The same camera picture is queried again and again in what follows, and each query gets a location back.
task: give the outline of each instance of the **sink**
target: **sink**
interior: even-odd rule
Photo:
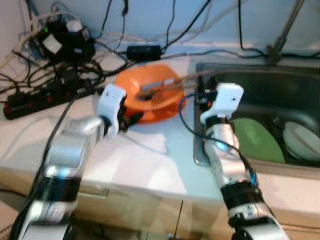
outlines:
[[[320,77],[317,68],[285,66],[235,65],[198,63],[197,71],[212,70],[198,78],[196,92],[214,89],[217,83],[236,83],[244,88],[244,94],[236,118],[250,118],[262,124],[279,144],[285,163],[249,159],[257,172],[320,179],[320,161],[295,159],[285,148],[282,137],[286,122],[296,122],[320,135]],[[194,99],[194,129],[205,133],[200,115],[208,109],[200,98]],[[201,166],[209,166],[204,153],[203,140],[194,138],[194,160]]]

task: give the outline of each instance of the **black adapter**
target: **black adapter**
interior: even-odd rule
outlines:
[[[128,60],[135,62],[155,61],[161,58],[160,45],[133,45],[126,49]]]

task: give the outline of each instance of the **wall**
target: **wall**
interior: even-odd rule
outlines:
[[[25,0],[0,1],[0,60],[18,44],[28,29]]]
[[[295,0],[242,0],[243,42],[264,48],[272,44],[280,34]],[[40,13],[50,10],[53,0],[33,0]],[[80,16],[91,29],[101,28],[109,0],[62,0],[68,8]],[[204,0],[176,0],[175,21],[172,31],[181,31]],[[237,0],[212,0],[209,22],[229,6],[236,6]],[[121,32],[122,0],[114,0],[105,27],[106,31]],[[125,33],[152,37],[166,32],[172,15],[172,0],[129,0]],[[196,22],[193,30],[204,21],[205,12]],[[218,47],[238,47],[238,12],[231,11],[210,30],[192,42],[210,43]],[[303,50],[313,53],[320,49],[320,1],[306,0],[289,33],[285,49]]]

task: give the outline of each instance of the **countertop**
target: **countertop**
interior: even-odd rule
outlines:
[[[182,57],[162,60],[178,75],[195,71],[197,62],[261,64],[257,60],[234,57]],[[115,68],[108,57],[103,67]],[[308,62],[287,61],[285,65],[310,66]],[[67,114],[71,118],[95,114],[97,98],[77,100]],[[35,173],[51,130],[65,107],[56,106],[15,120],[0,120],[0,167]],[[193,104],[184,109],[187,123],[193,126]],[[258,173],[263,196],[271,208],[320,216],[320,181]],[[222,202],[211,170],[195,164],[193,136],[178,116],[155,124],[136,125],[112,140],[104,139],[93,151],[82,182],[98,188],[138,189],[159,196],[194,201]]]

